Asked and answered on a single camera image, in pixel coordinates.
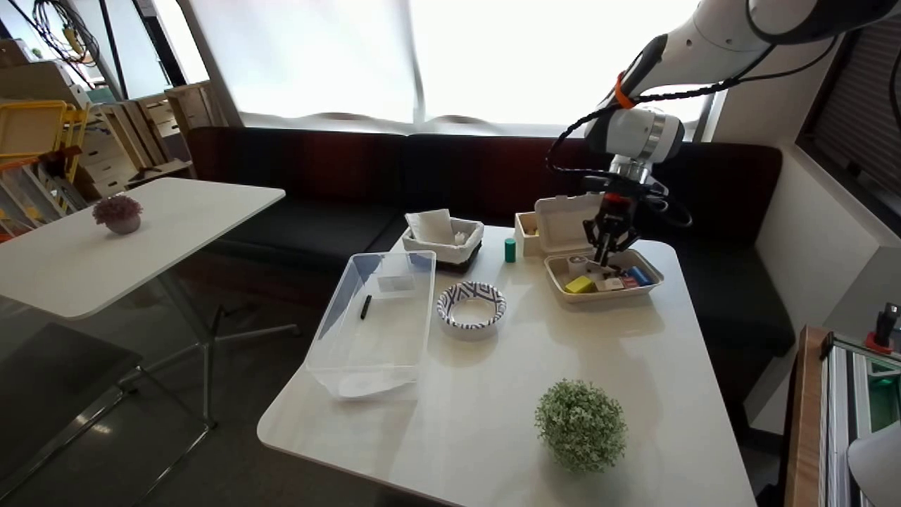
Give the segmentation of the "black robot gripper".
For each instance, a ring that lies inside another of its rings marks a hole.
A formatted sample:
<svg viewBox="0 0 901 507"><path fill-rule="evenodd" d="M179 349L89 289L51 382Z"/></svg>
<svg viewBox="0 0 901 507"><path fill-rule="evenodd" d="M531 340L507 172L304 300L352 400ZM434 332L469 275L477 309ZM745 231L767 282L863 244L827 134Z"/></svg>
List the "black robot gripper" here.
<svg viewBox="0 0 901 507"><path fill-rule="evenodd" d="M618 173L603 173L603 210L615 214L615 218L611 221L611 237L599 214L590 218L583 218L583 231L584 231L584 240L593 244L597 265L604 265L607 256L627 249L639 240L639 231L631 216L646 204L649 204L646 186Z"/></svg>

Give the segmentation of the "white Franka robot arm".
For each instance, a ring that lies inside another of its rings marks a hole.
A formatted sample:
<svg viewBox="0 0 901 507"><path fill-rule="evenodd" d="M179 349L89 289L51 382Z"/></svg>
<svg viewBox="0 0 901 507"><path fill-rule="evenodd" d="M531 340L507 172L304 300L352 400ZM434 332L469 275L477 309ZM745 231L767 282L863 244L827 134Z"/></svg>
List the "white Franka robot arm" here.
<svg viewBox="0 0 901 507"><path fill-rule="evenodd" d="M604 265L637 242L639 202L672 204L652 183L652 166L679 151L680 124L642 102L666 102L666 85L684 85L686 96L741 85L777 44L829 38L898 13L898 0L701 0L686 23L652 37L584 114L584 142L611 154L603 190L618 196L583 224L593 258Z"/></svg>

